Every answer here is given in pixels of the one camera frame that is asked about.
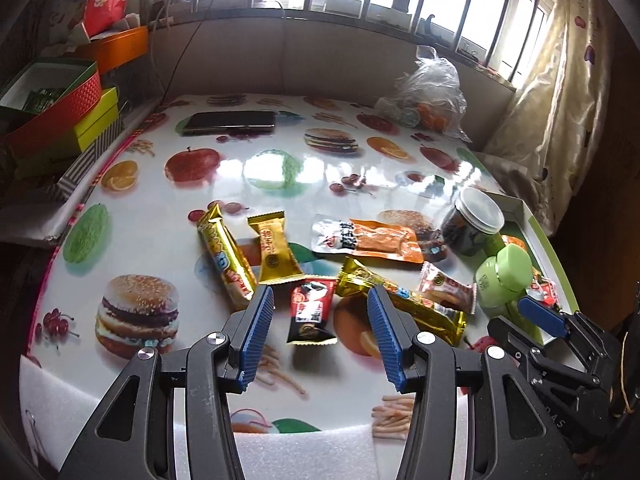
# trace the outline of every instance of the white wall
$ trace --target white wall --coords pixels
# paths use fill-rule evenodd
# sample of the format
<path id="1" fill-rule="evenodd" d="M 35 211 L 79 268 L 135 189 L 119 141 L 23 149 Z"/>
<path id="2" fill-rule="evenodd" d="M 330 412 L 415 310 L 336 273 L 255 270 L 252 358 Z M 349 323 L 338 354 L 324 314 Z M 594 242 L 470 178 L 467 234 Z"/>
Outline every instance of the white wall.
<path id="1" fill-rule="evenodd" d="M 198 23 L 152 35 L 152 52 L 167 85 Z M 203 22 L 184 53 L 169 97 L 181 94 L 261 92 L 319 95 L 373 104 L 394 81 L 415 69 L 415 45 L 345 25 L 282 18 Z M 513 91 L 455 63 L 468 103 L 463 128 L 480 150 Z"/>

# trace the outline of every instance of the fruit print tablecloth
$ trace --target fruit print tablecloth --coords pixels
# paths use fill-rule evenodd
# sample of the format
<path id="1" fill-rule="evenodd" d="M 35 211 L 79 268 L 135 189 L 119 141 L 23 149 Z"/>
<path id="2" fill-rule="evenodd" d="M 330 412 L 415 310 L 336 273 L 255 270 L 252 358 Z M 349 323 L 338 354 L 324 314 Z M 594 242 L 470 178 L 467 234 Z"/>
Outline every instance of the fruit print tablecloth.
<path id="1" fill-rule="evenodd" d="M 194 113 L 256 109 L 277 112 L 272 134 L 182 135 Z M 95 399 L 126 364 L 119 355 L 127 354 L 124 344 L 132 339 L 142 343 L 156 338 L 163 348 L 181 349 L 224 325 L 231 312 L 228 297 L 194 225 L 211 202 L 220 201 L 225 224 L 256 276 L 259 245 L 246 219 L 276 210 L 286 214 L 287 239 L 302 269 L 336 275 L 342 255 L 309 250 L 314 215 L 404 219 L 427 251 L 428 235 L 442 220 L 456 188 L 501 192 L 462 142 L 391 124 L 372 109 L 347 102 L 184 96 L 161 107 L 142 129 L 104 168 L 56 251 L 27 352 L 43 370 Z M 417 286 L 420 265 L 366 263 L 401 286 Z M 470 283 L 479 263 L 462 262 L 449 253 L 438 266 Z M 147 302 L 160 296 L 162 309 L 152 326 L 139 322 L 139 312 L 130 312 L 120 324 L 109 323 L 112 304 L 125 301 L 117 294 L 122 283 L 152 289 Z M 290 433 L 357 426 L 372 421 L 376 406 L 394 409 L 410 403 L 383 399 L 395 391 L 386 380 L 361 300 L 334 297 L 329 327 L 338 336 L 337 344 L 296 348 L 286 345 L 287 295 L 286 290 L 276 294 L 258 380 L 242 396 L 229 396 L 236 431 Z M 481 312 L 471 316 L 468 338 L 484 335 L 485 327 Z M 177 416 L 184 417 L 184 412 L 178 410 Z M 399 463 L 401 437 L 376 442 L 378 453 Z"/>

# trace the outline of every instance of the white jar lid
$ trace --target white jar lid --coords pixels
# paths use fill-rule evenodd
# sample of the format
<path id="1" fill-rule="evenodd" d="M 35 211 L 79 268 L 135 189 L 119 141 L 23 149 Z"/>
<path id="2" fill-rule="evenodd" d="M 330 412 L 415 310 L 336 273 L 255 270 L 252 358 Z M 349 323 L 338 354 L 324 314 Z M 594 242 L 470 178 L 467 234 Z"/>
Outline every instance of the white jar lid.
<path id="1" fill-rule="evenodd" d="M 475 187 L 463 187 L 456 199 L 456 209 L 476 229 L 489 235 L 504 225 L 504 215 L 491 197 Z"/>

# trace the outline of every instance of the light green jar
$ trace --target light green jar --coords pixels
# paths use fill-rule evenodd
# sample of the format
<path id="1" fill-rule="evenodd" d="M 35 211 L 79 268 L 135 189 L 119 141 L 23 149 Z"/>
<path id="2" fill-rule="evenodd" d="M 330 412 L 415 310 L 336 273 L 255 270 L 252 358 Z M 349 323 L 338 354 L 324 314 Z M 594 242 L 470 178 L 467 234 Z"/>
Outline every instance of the light green jar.
<path id="1" fill-rule="evenodd" d="M 504 304 L 519 297 L 532 279 L 527 251 L 516 244 L 507 244 L 476 270 L 480 306 L 489 317 L 500 316 Z"/>

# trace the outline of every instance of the black phone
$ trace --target black phone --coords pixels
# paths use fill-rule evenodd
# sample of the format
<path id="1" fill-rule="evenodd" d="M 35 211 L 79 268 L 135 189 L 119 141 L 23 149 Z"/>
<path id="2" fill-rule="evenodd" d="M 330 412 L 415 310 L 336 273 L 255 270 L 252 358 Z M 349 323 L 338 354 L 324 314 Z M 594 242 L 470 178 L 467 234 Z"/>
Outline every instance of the black phone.
<path id="1" fill-rule="evenodd" d="M 183 134 L 209 135 L 226 132 L 271 133 L 276 125 L 276 113 L 270 110 L 238 110 L 233 112 L 201 112 L 194 114 L 182 129 Z"/>

